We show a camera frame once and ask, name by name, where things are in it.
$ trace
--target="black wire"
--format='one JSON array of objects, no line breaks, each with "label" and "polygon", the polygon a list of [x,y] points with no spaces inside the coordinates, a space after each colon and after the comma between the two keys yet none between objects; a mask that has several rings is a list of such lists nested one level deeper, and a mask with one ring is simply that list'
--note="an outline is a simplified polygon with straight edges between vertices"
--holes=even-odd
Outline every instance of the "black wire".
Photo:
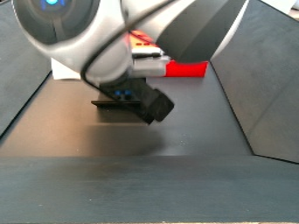
[{"label": "black wire", "polygon": [[108,49],[108,47],[115,43],[115,41],[119,39],[121,35],[124,35],[127,32],[132,31],[148,17],[151,17],[157,11],[160,11],[167,5],[173,3],[177,0],[168,0],[167,2],[159,4],[155,8],[148,10],[140,17],[137,17],[133,21],[128,22],[123,28],[120,28],[116,33],[111,36],[111,38],[107,40],[107,43],[92,53],[89,56],[81,70],[80,70],[80,78],[91,85],[97,91],[100,91],[105,96],[108,96],[113,101],[116,101],[121,106],[124,106],[128,110],[135,112],[135,114],[140,117],[144,117],[145,115],[136,111],[133,108],[128,107],[101,86],[96,86],[88,79],[87,79],[87,73],[89,70],[89,67],[92,66],[95,60],[100,56],[100,54]]}]

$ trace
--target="white object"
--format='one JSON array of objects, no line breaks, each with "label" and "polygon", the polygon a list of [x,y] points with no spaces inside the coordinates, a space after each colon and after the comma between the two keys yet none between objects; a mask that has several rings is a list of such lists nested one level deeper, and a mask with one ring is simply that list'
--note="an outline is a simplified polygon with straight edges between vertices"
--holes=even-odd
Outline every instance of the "white object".
[{"label": "white object", "polygon": [[280,10],[284,14],[288,14],[295,4],[299,4],[296,0],[263,0],[263,2]]},{"label": "white object", "polygon": [[293,8],[299,10],[299,0],[296,0],[296,2],[293,4]]},{"label": "white object", "polygon": [[51,70],[55,80],[80,80],[80,74],[65,67],[56,59],[51,59]]},{"label": "white object", "polygon": [[171,61],[171,58],[163,56],[157,59],[136,59],[135,69],[131,74],[133,78],[143,77],[159,77],[165,75],[165,65]]}]

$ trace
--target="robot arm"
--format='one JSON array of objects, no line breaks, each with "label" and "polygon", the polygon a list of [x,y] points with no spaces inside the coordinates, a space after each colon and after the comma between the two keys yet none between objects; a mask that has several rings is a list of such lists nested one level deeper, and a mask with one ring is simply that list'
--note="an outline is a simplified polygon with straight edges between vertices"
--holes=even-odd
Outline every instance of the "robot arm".
[{"label": "robot arm", "polygon": [[25,36],[37,49],[84,74],[83,80],[113,100],[115,86],[131,88],[143,103],[143,108],[133,111],[149,123],[165,118],[173,103],[144,82],[127,78],[133,69],[128,31],[89,63],[96,49],[119,28],[156,6],[165,5],[136,28],[177,62],[209,60],[245,1],[13,0],[13,8]]}]

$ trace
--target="blue light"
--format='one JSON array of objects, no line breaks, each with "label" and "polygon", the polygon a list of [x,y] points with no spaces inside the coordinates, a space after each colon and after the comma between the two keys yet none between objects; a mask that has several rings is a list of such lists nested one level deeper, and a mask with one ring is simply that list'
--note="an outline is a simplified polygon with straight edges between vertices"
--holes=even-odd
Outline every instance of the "blue light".
[{"label": "blue light", "polygon": [[47,4],[51,4],[51,5],[53,5],[59,2],[59,0],[45,0],[45,1],[47,1]]}]

